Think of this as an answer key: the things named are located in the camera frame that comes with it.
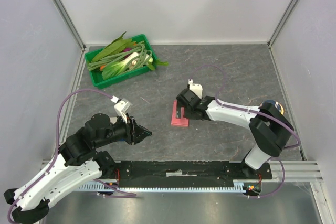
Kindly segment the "pink paper box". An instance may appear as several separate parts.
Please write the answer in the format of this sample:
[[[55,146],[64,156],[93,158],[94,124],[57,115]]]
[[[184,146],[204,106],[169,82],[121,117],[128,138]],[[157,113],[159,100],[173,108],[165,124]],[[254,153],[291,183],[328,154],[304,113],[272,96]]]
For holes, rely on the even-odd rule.
[[[171,125],[176,127],[188,127],[189,119],[184,116],[184,108],[175,100],[173,103],[173,111]]]

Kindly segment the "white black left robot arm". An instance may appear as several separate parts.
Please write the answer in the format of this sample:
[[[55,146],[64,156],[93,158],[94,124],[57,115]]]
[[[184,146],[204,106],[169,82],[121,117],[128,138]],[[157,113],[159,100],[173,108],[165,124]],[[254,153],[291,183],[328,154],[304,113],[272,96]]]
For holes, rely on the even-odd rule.
[[[20,188],[4,192],[10,204],[9,223],[36,223],[58,201],[90,180],[117,175],[116,163],[107,151],[97,149],[124,141],[135,145],[152,135],[137,124],[134,117],[117,117],[115,123],[106,114],[95,114],[56,150],[55,155],[33,179]]]

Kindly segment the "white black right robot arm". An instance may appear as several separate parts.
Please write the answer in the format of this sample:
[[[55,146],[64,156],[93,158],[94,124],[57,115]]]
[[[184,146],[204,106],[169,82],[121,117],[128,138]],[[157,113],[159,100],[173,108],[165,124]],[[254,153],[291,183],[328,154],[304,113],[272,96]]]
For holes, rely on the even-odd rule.
[[[226,122],[250,130],[256,145],[240,166],[241,174],[248,179],[254,178],[270,158],[279,157],[295,134],[291,123],[271,103],[261,106],[232,104],[217,97],[201,98],[189,88],[181,91],[176,100],[184,108],[187,119]]]

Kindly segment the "blue white book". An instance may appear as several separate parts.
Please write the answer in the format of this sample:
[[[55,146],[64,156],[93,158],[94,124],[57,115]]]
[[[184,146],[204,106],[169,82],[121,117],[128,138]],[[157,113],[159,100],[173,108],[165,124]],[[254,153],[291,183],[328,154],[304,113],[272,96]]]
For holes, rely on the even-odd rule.
[[[112,125],[110,143],[124,141],[129,145],[131,142],[130,126],[126,124],[121,117],[117,117],[116,122]]]

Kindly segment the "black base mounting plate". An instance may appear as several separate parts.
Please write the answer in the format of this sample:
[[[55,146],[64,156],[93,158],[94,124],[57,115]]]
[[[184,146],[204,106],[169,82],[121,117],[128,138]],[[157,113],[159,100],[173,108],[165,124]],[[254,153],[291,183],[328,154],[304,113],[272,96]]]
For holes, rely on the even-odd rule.
[[[110,173],[110,178],[118,180],[145,176],[270,180],[272,172],[268,163],[254,170],[243,163],[231,161],[118,161]]]

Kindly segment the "bok choy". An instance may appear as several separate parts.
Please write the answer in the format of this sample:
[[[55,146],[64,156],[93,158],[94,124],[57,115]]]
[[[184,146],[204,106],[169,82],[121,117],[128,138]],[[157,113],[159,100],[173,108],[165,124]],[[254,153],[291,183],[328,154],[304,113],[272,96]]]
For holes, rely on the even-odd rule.
[[[129,69],[131,60],[122,60],[107,64],[102,70],[103,80],[114,78]]]

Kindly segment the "green plastic tray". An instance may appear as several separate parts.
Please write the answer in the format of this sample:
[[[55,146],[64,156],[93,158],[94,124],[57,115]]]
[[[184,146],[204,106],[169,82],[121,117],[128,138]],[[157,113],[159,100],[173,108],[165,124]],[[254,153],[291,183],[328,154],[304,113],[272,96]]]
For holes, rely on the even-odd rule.
[[[153,50],[153,47],[150,45],[146,35],[144,34],[140,34],[140,35],[136,35],[131,37],[131,39],[134,41],[134,45],[136,45],[137,43],[140,43],[141,41],[144,41],[145,44],[145,49],[149,49],[153,52],[153,59],[154,61],[152,62],[152,64],[148,64],[146,66],[143,66],[139,69],[135,69],[135,70],[130,70],[127,72],[124,72],[114,78],[108,79],[108,80],[103,80],[102,78],[102,71],[89,71],[90,77],[91,77],[91,81],[92,84],[98,88],[98,89],[103,89],[106,88],[108,86],[111,86],[113,84],[119,83],[121,81],[130,79],[132,77],[136,77],[138,75],[141,75],[143,73],[149,72],[151,70],[155,70],[156,67],[159,65],[159,60]],[[85,54],[85,61],[87,63],[87,69],[88,69],[88,63],[102,50],[101,49],[97,49],[95,51],[89,52],[87,54]],[[123,51],[129,51],[130,47],[125,48]]]

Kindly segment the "green long beans bundle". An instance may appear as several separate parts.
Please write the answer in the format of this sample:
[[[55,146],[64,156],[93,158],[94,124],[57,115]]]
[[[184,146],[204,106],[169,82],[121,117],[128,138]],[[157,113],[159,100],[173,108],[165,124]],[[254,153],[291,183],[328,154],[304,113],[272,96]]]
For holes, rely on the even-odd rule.
[[[90,61],[88,63],[88,70],[89,71],[94,71],[94,70],[102,71],[103,68],[107,64],[109,64],[111,62],[125,60],[129,55],[131,55],[134,52],[138,52],[140,54],[140,61],[135,66],[130,65],[129,69],[127,71],[139,69],[139,68],[141,68],[143,66],[146,66],[148,64],[152,64],[152,63],[149,63],[149,62],[147,64],[145,64],[146,63],[146,61],[144,61],[145,54],[149,54],[153,58],[153,52],[149,49],[145,49],[144,41],[141,41],[140,43],[137,43],[136,45],[133,45],[132,47],[130,47],[129,51],[123,51],[123,52],[120,52],[120,53],[115,54],[115,55],[110,55],[110,56],[104,57],[103,59],[99,60],[98,62],[91,62]]]

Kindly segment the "white radish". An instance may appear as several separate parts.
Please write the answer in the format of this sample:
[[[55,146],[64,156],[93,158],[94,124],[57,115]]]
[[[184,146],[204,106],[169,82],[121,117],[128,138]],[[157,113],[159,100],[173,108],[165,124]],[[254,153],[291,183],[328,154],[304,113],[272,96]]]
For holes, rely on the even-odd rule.
[[[140,54],[138,52],[134,52],[132,53],[131,55],[129,55],[126,59],[125,59],[125,62],[126,63],[131,63],[131,66],[135,66],[138,62],[140,61]],[[149,54],[145,54],[145,58],[144,58],[144,61],[146,61],[145,64],[147,64],[148,62],[149,63],[152,63],[154,60],[152,58],[151,55]]]

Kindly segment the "yellow masking tape roll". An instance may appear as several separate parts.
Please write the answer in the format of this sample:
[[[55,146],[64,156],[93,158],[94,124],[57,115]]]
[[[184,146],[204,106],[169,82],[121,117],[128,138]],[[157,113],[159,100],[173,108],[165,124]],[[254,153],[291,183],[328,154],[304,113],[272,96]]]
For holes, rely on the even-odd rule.
[[[285,110],[284,110],[283,106],[278,101],[275,101],[275,100],[266,100],[263,103],[270,103],[270,104],[272,104],[281,114],[284,114]]]

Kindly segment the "green leafy vegetable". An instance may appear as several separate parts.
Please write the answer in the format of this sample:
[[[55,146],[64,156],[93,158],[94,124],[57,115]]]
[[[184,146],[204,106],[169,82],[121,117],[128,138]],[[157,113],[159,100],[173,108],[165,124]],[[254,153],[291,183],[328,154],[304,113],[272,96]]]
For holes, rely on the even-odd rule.
[[[126,32],[124,32],[120,37],[115,39],[112,43],[108,44],[104,47],[93,59],[91,62],[98,62],[104,57],[115,55],[122,52],[125,48],[131,47],[134,45],[134,41],[129,39],[124,39],[123,36]]]

